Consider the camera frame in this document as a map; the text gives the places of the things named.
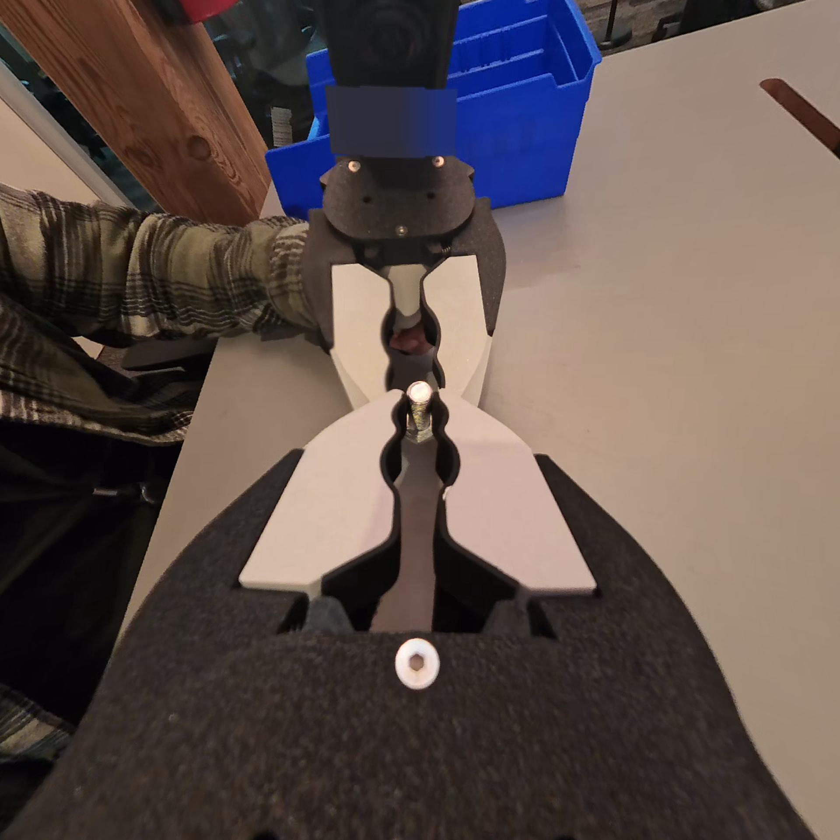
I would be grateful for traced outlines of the person's torso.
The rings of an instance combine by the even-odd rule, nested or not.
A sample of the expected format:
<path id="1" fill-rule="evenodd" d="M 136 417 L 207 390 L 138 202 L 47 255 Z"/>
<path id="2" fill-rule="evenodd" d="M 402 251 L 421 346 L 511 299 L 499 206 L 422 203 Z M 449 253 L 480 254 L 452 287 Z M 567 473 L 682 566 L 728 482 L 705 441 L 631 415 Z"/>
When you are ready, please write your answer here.
<path id="1" fill-rule="evenodd" d="M 77 339 L 217 339 L 113 325 L 156 214 L 2 185 L 2 768 L 55 762 L 87 711 L 201 391 L 182 370 L 117 372 Z"/>

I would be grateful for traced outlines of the silver hex bolt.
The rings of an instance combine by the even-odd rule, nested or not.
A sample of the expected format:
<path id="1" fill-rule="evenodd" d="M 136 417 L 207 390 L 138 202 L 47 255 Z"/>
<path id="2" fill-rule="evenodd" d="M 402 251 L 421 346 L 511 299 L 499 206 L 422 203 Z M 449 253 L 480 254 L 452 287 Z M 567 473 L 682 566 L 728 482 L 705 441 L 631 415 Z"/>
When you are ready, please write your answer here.
<path id="1" fill-rule="evenodd" d="M 427 381 L 415 381 L 406 388 L 406 438 L 419 445 L 434 435 L 430 413 L 433 397 L 434 389 Z"/>

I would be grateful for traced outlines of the blue plastic bin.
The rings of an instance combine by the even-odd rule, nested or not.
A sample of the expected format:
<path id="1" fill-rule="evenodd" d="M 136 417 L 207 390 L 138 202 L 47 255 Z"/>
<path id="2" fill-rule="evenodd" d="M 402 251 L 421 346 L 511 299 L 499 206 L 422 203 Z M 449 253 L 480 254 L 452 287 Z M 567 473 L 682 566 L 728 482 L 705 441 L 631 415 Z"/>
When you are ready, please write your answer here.
<path id="1" fill-rule="evenodd" d="M 472 2 L 458 9 L 447 88 L 456 102 L 455 155 L 474 169 L 477 197 L 494 208 L 564 193 L 601 58 L 575 2 Z M 322 208 L 321 176 L 336 164 L 323 49 L 307 58 L 309 137 L 266 154 L 289 213 Z"/>

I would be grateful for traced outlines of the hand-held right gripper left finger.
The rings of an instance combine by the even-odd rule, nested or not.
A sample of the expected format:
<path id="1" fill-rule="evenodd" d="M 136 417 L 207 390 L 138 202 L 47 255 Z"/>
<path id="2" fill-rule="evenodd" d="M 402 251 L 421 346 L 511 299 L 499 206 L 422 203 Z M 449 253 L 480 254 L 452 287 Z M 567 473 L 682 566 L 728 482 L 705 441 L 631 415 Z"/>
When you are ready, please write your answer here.
<path id="1" fill-rule="evenodd" d="M 321 594 L 330 573 L 391 536 L 395 502 L 382 457 L 402 400 L 391 390 L 305 446 L 239 574 L 244 588 Z"/>

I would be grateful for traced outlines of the person's left forearm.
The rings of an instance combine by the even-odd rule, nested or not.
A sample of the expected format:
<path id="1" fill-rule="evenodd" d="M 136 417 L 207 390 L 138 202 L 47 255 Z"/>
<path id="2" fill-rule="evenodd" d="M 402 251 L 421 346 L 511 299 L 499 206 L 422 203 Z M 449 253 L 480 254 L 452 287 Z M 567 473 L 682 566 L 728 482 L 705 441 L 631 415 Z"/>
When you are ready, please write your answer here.
<path id="1" fill-rule="evenodd" d="M 149 216 L 130 247 L 113 325 L 132 339 L 312 332 L 302 284 L 308 232 L 292 217 L 222 227 Z"/>

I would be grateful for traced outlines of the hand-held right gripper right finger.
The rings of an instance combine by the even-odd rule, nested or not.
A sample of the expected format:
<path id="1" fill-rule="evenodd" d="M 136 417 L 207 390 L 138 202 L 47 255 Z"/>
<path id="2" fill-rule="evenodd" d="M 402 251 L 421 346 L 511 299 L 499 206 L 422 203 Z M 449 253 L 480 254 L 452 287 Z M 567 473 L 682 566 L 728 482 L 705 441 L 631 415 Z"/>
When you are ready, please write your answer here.
<path id="1" fill-rule="evenodd" d="M 537 456 L 455 394 L 434 404 L 434 569 L 453 597 L 589 597 L 596 582 Z"/>

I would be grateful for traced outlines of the white door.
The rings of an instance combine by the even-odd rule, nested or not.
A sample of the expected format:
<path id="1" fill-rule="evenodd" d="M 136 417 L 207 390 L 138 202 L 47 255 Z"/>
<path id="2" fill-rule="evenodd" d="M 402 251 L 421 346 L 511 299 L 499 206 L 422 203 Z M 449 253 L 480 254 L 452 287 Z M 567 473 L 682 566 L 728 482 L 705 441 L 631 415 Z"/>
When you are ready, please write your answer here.
<path id="1" fill-rule="evenodd" d="M 5 65 L 1 65 L 1 182 L 64 201 L 133 206 Z"/>

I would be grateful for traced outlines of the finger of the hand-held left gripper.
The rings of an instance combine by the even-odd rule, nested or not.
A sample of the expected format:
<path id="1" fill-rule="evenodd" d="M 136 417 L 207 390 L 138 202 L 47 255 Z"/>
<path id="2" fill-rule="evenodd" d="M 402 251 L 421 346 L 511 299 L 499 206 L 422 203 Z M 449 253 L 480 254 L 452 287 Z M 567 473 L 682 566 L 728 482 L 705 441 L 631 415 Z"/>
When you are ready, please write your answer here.
<path id="1" fill-rule="evenodd" d="M 392 286 L 358 264 L 333 266 L 331 279 L 330 356 L 355 411 L 387 392 L 391 360 L 383 329 L 392 314 Z"/>
<path id="2" fill-rule="evenodd" d="M 423 304 L 437 327 L 435 371 L 445 390 L 478 403 L 492 338 L 476 257 L 451 256 L 423 279 Z"/>

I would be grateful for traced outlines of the black stand pole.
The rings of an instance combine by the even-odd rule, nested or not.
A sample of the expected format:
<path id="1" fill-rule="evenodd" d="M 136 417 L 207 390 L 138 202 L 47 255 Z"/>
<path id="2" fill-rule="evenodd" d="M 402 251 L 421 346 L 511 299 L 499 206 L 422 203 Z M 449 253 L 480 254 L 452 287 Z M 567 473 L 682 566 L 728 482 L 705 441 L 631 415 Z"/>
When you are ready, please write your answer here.
<path id="1" fill-rule="evenodd" d="M 617 17 L 619 1 L 611 1 L 606 22 L 599 28 L 595 40 L 601 51 L 611 51 L 624 47 L 632 38 L 631 26 Z"/>

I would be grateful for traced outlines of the wooden post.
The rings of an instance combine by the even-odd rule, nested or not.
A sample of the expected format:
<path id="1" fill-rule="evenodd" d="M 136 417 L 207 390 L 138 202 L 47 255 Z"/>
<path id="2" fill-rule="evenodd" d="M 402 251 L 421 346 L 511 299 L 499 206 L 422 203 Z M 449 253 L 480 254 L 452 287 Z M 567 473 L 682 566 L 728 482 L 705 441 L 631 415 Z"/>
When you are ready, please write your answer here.
<path id="1" fill-rule="evenodd" d="M 266 143 L 204 26 L 152 2 L 2 1 L 1 18 L 167 213 L 260 216 Z"/>

